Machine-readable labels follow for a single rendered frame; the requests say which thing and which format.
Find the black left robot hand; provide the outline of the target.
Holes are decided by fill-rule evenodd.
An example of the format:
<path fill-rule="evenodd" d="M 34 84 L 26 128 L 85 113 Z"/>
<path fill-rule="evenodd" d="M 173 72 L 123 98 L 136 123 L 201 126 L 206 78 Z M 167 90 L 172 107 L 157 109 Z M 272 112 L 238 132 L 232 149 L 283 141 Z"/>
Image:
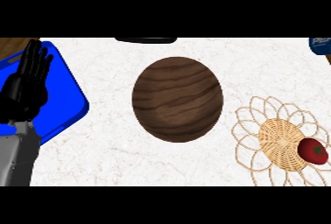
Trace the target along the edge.
<path fill-rule="evenodd" d="M 42 41 L 29 41 L 18 69 L 0 91 L 0 123 L 32 122 L 48 103 L 48 73 L 54 55 Z"/>

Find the brown wooden bowl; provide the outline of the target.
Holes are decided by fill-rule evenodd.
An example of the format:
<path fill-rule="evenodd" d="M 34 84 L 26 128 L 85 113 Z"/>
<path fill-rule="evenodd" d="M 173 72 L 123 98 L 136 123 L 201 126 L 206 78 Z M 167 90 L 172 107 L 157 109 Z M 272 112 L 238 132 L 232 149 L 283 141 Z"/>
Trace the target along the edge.
<path fill-rule="evenodd" d="M 141 126 L 159 139 L 187 143 L 203 137 L 224 111 L 212 69 L 185 57 L 157 60 L 136 80 L 132 107 Z"/>

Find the woven wicker placemat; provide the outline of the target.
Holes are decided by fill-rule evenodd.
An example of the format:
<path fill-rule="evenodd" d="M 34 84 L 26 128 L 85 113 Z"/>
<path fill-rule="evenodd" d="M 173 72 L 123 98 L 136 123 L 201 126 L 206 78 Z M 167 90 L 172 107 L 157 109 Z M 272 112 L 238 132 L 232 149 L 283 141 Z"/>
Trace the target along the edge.
<path fill-rule="evenodd" d="M 275 97 L 256 96 L 235 112 L 234 158 L 258 186 L 331 186 L 331 129 L 315 114 Z M 305 138 L 326 147 L 326 164 L 297 154 Z"/>

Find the blue can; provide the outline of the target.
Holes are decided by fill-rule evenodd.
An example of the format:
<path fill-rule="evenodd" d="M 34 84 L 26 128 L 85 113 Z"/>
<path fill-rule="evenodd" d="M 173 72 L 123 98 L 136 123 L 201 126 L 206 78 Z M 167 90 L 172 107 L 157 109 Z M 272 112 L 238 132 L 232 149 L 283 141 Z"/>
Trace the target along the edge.
<path fill-rule="evenodd" d="M 331 54 L 331 38 L 311 38 L 309 47 L 317 55 Z"/>

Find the blue cutting board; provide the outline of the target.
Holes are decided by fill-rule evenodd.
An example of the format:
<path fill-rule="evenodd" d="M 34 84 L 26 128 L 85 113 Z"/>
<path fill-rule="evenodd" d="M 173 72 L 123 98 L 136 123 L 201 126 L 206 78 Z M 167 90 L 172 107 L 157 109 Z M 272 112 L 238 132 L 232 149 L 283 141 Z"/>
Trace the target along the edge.
<path fill-rule="evenodd" d="M 48 102 L 33 120 L 45 144 L 88 114 L 89 100 L 54 43 L 43 41 L 42 47 L 54 55 L 46 77 Z"/>

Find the brown wooden board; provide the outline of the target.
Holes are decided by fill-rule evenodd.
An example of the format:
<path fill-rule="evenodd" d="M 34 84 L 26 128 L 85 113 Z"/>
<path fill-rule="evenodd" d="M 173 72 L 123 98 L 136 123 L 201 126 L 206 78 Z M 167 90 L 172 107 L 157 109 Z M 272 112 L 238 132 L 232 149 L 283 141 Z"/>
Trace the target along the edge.
<path fill-rule="evenodd" d="M 0 38 L 0 60 L 14 63 L 21 59 L 23 51 L 32 38 Z"/>

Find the black appliance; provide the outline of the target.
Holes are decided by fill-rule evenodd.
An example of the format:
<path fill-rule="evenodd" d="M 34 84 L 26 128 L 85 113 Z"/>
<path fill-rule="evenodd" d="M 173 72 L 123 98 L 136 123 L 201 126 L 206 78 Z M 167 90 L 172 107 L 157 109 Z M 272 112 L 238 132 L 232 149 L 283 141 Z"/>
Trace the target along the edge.
<path fill-rule="evenodd" d="M 170 44 L 178 38 L 116 38 L 117 41 L 141 44 Z"/>

